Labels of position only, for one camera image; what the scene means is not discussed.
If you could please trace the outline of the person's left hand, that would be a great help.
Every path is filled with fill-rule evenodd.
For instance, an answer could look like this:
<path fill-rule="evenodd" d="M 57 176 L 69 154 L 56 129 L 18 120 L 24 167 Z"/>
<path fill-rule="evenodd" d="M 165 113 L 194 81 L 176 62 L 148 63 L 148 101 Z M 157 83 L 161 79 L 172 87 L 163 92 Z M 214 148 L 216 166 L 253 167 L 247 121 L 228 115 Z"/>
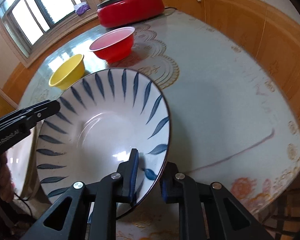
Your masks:
<path fill-rule="evenodd" d="M 10 203 L 14 197 L 14 187 L 11 180 L 11 172 L 7 166 L 7 154 L 6 152 L 0 157 L 0 198 Z"/>

